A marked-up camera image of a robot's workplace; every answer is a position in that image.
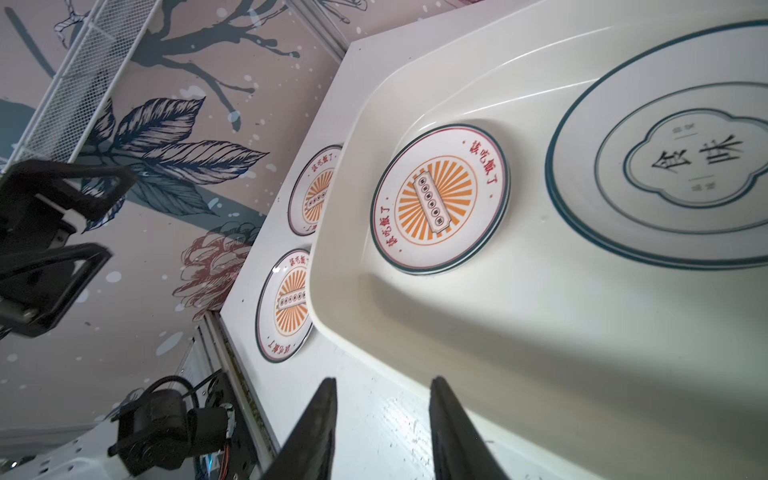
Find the blue leaf illustration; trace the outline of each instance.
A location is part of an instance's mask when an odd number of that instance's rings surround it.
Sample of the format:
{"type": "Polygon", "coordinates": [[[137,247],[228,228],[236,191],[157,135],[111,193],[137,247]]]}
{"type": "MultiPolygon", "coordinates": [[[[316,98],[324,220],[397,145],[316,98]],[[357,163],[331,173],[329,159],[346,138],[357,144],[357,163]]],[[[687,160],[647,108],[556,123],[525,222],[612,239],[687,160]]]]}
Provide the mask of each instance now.
{"type": "Polygon", "coordinates": [[[171,215],[215,215],[193,184],[168,177],[143,164],[133,164],[129,168],[137,177],[131,191],[158,212],[171,215]]]}
{"type": "Polygon", "coordinates": [[[203,100],[154,98],[125,116],[114,136],[114,146],[122,150],[148,152],[184,140],[192,133],[195,117],[203,100]]]}
{"type": "Polygon", "coordinates": [[[195,184],[220,184],[248,171],[266,153],[228,141],[175,144],[144,154],[155,170],[195,184]]]}
{"type": "Polygon", "coordinates": [[[91,129],[91,133],[88,134],[88,144],[98,147],[98,145],[109,140],[114,131],[114,113],[112,112],[112,99],[107,100],[107,105],[104,107],[104,113],[101,114],[96,124],[91,129]]]}
{"type": "MultiPolygon", "coordinates": [[[[107,192],[112,190],[114,186],[117,184],[116,178],[106,177],[106,178],[84,178],[80,184],[80,192],[84,194],[90,194],[94,197],[102,197],[107,192]]],[[[107,223],[109,223],[110,220],[114,219],[114,216],[118,214],[120,209],[123,207],[123,204],[125,203],[125,196],[120,197],[120,200],[118,200],[112,208],[109,209],[106,215],[102,217],[100,220],[93,221],[93,220],[86,220],[85,221],[85,230],[84,232],[87,232],[89,230],[95,230],[99,227],[103,227],[107,223]]]]}
{"type": "Polygon", "coordinates": [[[99,221],[94,222],[94,221],[91,221],[91,220],[86,220],[85,221],[85,230],[83,230],[83,231],[87,232],[89,230],[94,230],[94,229],[97,229],[99,227],[103,227],[104,225],[109,223],[110,220],[113,220],[114,216],[118,214],[120,209],[123,207],[124,203],[125,203],[125,195],[120,197],[120,200],[115,202],[115,204],[112,205],[112,208],[109,209],[107,214],[104,215],[104,217],[101,218],[99,221]]]}

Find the red flower illustration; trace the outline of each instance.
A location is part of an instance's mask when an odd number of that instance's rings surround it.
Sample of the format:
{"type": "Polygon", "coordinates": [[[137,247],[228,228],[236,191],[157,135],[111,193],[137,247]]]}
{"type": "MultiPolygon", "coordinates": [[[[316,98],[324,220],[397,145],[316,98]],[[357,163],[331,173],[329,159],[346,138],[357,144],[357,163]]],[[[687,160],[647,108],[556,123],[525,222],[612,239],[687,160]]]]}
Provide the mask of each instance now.
{"type": "Polygon", "coordinates": [[[174,290],[174,296],[183,297],[185,307],[201,309],[192,321],[201,321],[205,310],[221,308],[259,230],[252,223],[227,222],[181,254],[181,279],[187,284],[174,290]]]}

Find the small round plate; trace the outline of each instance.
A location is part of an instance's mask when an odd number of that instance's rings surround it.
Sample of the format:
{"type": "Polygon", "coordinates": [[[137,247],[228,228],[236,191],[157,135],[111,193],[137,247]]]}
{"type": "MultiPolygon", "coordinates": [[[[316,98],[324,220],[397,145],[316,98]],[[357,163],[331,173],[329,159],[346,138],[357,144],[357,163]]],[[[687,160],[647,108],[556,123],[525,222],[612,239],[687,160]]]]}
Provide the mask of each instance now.
{"type": "Polygon", "coordinates": [[[312,329],[306,308],[306,274],[310,253],[303,249],[283,255],[264,282],[256,309],[256,341],[270,362],[289,359],[312,329]]]}
{"type": "Polygon", "coordinates": [[[397,154],[373,196],[371,234],[406,273],[438,273],[485,245],[507,207],[502,149],[485,131],[453,124],[428,131],[397,154]]]}
{"type": "Polygon", "coordinates": [[[768,263],[768,22],[687,35],[620,65],[560,122],[546,181],[600,247],[661,266],[768,263]]]}
{"type": "Polygon", "coordinates": [[[301,171],[288,200],[288,224],[296,235],[311,235],[317,229],[341,145],[317,152],[301,171]]]}

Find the white plate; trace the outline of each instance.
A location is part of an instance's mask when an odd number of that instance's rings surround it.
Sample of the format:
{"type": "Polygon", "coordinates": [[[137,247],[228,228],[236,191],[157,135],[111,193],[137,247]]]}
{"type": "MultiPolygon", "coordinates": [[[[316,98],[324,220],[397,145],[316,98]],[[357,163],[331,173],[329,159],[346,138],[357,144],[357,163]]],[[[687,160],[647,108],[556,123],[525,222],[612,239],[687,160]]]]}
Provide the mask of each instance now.
{"type": "Polygon", "coordinates": [[[315,233],[341,145],[317,152],[301,171],[288,200],[288,224],[296,235],[315,233]]]}
{"type": "Polygon", "coordinates": [[[256,310],[256,340],[261,355],[284,362],[302,346],[312,329],[306,308],[306,268],[310,253],[295,249],[275,263],[264,282],[256,310]]]}
{"type": "Polygon", "coordinates": [[[588,240],[662,266],[768,263],[768,24],[646,51],[595,82],[547,155],[554,205],[588,240]]]}
{"type": "Polygon", "coordinates": [[[507,207],[507,163],[496,140],[464,124],[406,145],[373,195],[371,234],[384,258],[414,274],[453,268],[478,252],[507,207]]]}

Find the orange sunburst logo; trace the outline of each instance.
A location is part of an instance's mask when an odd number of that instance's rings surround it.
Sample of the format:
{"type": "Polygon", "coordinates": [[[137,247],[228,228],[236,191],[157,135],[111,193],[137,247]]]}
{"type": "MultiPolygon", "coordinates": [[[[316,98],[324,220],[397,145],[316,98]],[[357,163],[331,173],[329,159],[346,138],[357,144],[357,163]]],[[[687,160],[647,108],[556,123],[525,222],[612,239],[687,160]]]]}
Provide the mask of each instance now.
{"type": "Polygon", "coordinates": [[[437,157],[419,165],[409,176],[400,189],[396,200],[397,227],[407,241],[417,245],[433,245],[440,243],[458,232],[475,206],[477,197],[477,179],[472,168],[459,157],[437,157]],[[428,185],[416,186],[418,178],[425,183],[423,177],[428,177],[428,185]],[[428,190],[434,184],[435,200],[438,205],[442,202],[446,212],[425,208],[423,192],[417,194],[416,188],[428,190]],[[448,227],[438,227],[429,217],[445,218],[448,227]]]}
{"type": "Polygon", "coordinates": [[[275,299],[275,325],[284,336],[298,332],[307,318],[306,268],[294,268],[283,278],[275,299]]]}
{"type": "Polygon", "coordinates": [[[302,213],[307,222],[317,223],[320,220],[320,212],[323,210],[323,202],[326,199],[332,176],[333,169],[329,168],[318,175],[310,185],[309,190],[306,191],[302,213]]]}

